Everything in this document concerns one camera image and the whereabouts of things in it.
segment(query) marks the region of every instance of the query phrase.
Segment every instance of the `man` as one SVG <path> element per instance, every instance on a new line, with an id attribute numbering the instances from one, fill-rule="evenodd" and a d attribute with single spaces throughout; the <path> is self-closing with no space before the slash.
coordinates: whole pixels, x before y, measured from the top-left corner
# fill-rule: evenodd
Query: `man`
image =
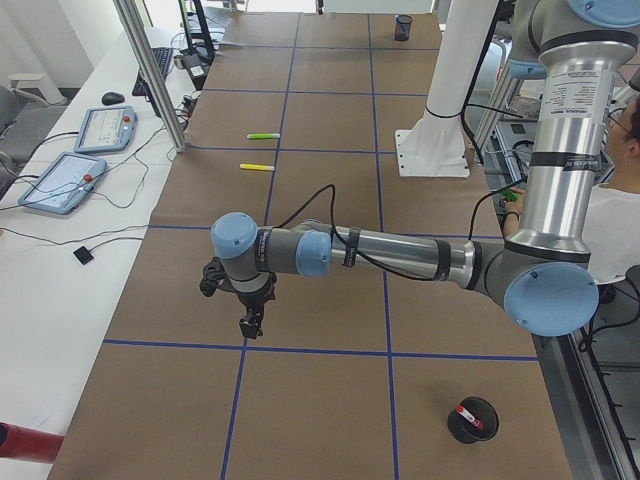
<path id="1" fill-rule="evenodd" d="M 640 96 L 610 112 L 605 152 L 615 165 L 614 176 L 591 190 L 582 232 L 591 250 L 589 273 L 598 284 L 622 280 L 640 264 Z M 505 204 L 505 238 L 518 230 L 526 198 L 524 190 L 513 190 L 520 196 Z"/>

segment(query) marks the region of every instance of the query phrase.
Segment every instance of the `black cup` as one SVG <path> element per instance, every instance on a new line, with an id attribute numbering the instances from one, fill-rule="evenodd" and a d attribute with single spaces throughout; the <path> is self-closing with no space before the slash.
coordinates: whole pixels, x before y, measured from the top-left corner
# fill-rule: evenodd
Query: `black cup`
<path id="1" fill-rule="evenodd" d="M 393 38 L 399 42 L 406 42 L 409 40 L 412 22 L 413 18 L 410 15 L 396 15 L 396 30 Z"/>
<path id="2" fill-rule="evenodd" d="M 447 417 L 447 426 L 453 438 L 461 443 L 486 442 L 498 433 L 498 414 L 489 402 L 480 397 L 467 397 L 460 402 L 476 419 L 480 420 L 483 428 L 479 429 L 469 420 L 460 415 L 454 408 Z"/>

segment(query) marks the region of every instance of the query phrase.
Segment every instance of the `green marker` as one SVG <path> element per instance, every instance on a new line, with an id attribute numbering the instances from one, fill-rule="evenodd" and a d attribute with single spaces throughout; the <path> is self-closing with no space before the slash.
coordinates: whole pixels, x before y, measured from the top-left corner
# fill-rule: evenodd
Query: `green marker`
<path id="1" fill-rule="evenodd" d="M 272 140 L 280 138 L 279 133 L 248 133 L 247 140 Z"/>
<path id="2" fill-rule="evenodd" d="M 515 202 L 518 200 L 519 196 L 520 195 L 518 195 L 516 192 L 514 192 L 511 189 L 504 192 L 504 198 L 507 200 L 507 202 Z"/>

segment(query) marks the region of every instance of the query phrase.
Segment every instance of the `white desk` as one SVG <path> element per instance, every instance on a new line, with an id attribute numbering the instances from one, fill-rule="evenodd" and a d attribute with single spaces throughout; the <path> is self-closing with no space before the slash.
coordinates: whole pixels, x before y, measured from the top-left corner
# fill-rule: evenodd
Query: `white desk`
<path id="1" fill-rule="evenodd" d="M 169 46 L 173 32 L 149 30 L 152 46 Z M 138 115 L 132 144 L 122 153 L 103 155 L 119 163 L 162 126 L 151 105 L 132 97 L 137 62 L 124 35 L 100 62 L 51 134 L 77 131 L 85 111 L 101 106 L 102 95 L 116 91 Z M 174 105 L 193 91 L 189 76 L 173 69 L 166 82 Z M 43 145 L 23 174 L 37 175 L 61 151 L 72 151 L 75 137 Z M 0 212 L 0 226 L 56 241 L 84 238 L 130 225 L 146 225 L 171 168 L 171 140 L 159 133 L 138 157 L 149 166 L 144 186 L 130 208 L 121 210 L 96 195 L 68 217 L 28 208 Z M 96 186 L 118 204 L 132 198 L 144 168 L 135 159 L 109 172 Z M 0 207 L 15 205 L 27 184 L 14 184 Z M 142 237 L 145 229 L 100 237 L 82 244 L 51 246 L 5 232 L 0 236 L 0 421 L 65 434 L 91 371 L 104 333 L 140 247 L 122 240 L 97 249 L 95 259 L 81 265 L 72 252 L 117 236 Z M 0 459 L 0 478 L 46 478 L 50 465 Z"/>

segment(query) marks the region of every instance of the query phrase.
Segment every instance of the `robotic arm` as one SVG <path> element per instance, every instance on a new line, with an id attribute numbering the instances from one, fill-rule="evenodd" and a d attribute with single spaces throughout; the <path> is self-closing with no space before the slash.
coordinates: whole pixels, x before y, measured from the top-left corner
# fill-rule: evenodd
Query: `robotic arm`
<path id="1" fill-rule="evenodd" d="M 538 135 L 520 229 L 504 245 L 418 239 L 306 221 L 261 227 L 247 215 L 218 219 L 218 257 L 201 290 L 235 293 L 247 313 L 247 338 L 262 335 L 264 304 L 275 299 L 275 272 L 325 274 L 332 260 L 373 265 L 414 279 L 453 281 L 489 296 L 532 333 L 556 336 L 586 323 L 598 289 L 582 241 L 599 162 L 614 73 L 633 57 L 640 0 L 520 0 L 513 56 L 547 71 Z"/>

